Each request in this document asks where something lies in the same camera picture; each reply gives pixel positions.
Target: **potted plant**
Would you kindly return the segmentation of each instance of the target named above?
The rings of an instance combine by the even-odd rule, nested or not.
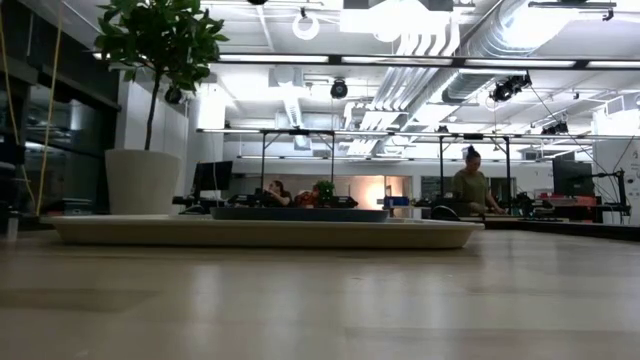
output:
[[[331,181],[320,180],[316,183],[316,188],[318,189],[318,205],[326,207],[331,203],[336,186]]]
[[[210,75],[219,58],[224,21],[200,10],[200,0],[110,0],[100,5],[102,34],[95,40],[102,59],[126,65],[125,81],[140,71],[153,74],[144,150],[106,152],[109,200],[113,214],[168,214],[181,160],[150,151],[156,99],[163,80],[170,82],[165,100],[177,103],[183,91]]]

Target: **person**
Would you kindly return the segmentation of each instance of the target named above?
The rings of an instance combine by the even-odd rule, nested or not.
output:
[[[287,207],[291,204],[291,194],[284,190],[284,184],[280,180],[274,180],[269,184],[269,188],[265,190],[271,198],[268,201],[270,207]]]
[[[453,177],[453,192],[456,197],[469,203],[472,212],[486,213],[486,204],[488,203],[496,213],[505,214],[505,211],[498,206],[489,193],[484,174],[478,170],[482,162],[480,153],[473,146],[469,146],[465,160],[466,167]]]
[[[295,199],[296,207],[312,209],[318,206],[320,189],[314,185],[312,191],[301,191]]]

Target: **woman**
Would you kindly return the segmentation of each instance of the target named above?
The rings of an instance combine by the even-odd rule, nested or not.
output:
[[[274,180],[271,182],[266,192],[272,198],[272,201],[268,202],[270,207],[287,207],[291,204],[291,194],[284,190],[282,181]]]
[[[456,197],[468,202],[472,212],[486,213],[487,208],[485,205],[489,203],[496,213],[504,214],[505,211],[498,206],[493,196],[489,193],[487,179],[484,174],[478,171],[482,159],[473,146],[469,146],[465,160],[467,166],[458,171],[453,177],[453,191]]]

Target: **cable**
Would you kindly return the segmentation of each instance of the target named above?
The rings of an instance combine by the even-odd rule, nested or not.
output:
[[[542,106],[544,106],[544,108],[547,110],[547,112],[549,113],[549,115],[551,115],[551,117],[553,118],[553,120],[560,122],[560,120],[558,120],[558,118],[556,118],[555,114],[551,111],[551,109],[549,109],[549,107],[547,106],[547,104],[545,104],[544,100],[542,100],[542,98],[540,97],[540,95],[538,95],[538,92],[536,91],[536,89],[533,88],[533,85],[529,86],[531,88],[531,91],[533,91],[533,93],[536,95],[536,97],[538,98],[538,100],[540,100],[540,104],[542,104]],[[605,170],[600,164],[598,164],[598,162],[596,161],[596,159],[593,158],[593,156],[591,156],[591,154],[589,154],[587,152],[587,150],[582,146],[582,144],[580,144],[578,142],[578,140],[576,140],[575,137],[573,137],[573,135],[571,135],[570,133],[567,132],[567,135],[569,135],[569,137],[571,138],[571,140],[573,140],[573,142],[576,143],[576,145],[578,145],[580,147],[580,149],[582,149],[582,152],[584,152],[585,154],[587,154],[587,156],[593,161],[594,164],[596,164],[597,167],[599,167],[602,172],[606,173],[607,170]],[[613,189],[613,193],[616,195],[615,196],[615,200],[616,202],[620,202],[620,197],[616,191],[616,187],[613,184],[613,180],[611,179],[611,177],[609,178],[609,182],[611,183],[611,188]],[[602,189],[602,187],[599,184],[596,184],[596,182],[594,182],[594,185],[596,187],[598,187],[599,189]]]
[[[60,55],[60,39],[62,38],[62,1],[58,6],[58,37],[56,39],[56,48],[53,55],[53,73],[51,74],[51,95],[49,96],[49,115],[47,117],[47,127],[44,133],[44,153],[42,155],[42,168],[40,169],[40,188],[38,190],[38,206],[36,206],[36,216],[40,216],[40,207],[42,206],[42,190],[44,189],[44,176],[47,169],[47,150],[49,149],[49,130],[51,127],[51,118],[53,117],[53,95],[56,91],[56,77],[58,75],[58,59]]]
[[[9,117],[11,118],[11,125],[13,126],[13,137],[15,139],[16,142],[16,146],[20,145],[20,138],[18,137],[18,125],[16,123],[16,115],[15,112],[13,110],[13,101],[12,101],[12,97],[11,97],[11,84],[10,84],[10,79],[9,79],[9,62],[7,61],[7,51],[6,51],[6,44],[5,44],[5,40],[4,40],[4,23],[2,20],[2,11],[0,10],[0,46],[2,47],[2,63],[4,65],[4,81],[7,87],[7,98],[9,99]],[[22,169],[22,177],[24,178],[25,184],[27,186],[27,192],[29,193],[29,196],[31,197],[31,202],[33,203],[33,205],[35,206],[36,204],[36,198],[33,195],[33,191],[31,191],[31,182],[29,181],[29,177],[27,176],[27,169],[25,168],[25,165],[22,164],[20,166],[20,168]]]

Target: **white platform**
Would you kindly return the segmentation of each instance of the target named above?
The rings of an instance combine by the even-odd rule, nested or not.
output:
[[[484,225],[389,219],[386,223],[213,220],[210,216],[43,218],[74,244],[427,248],[463,247]]]

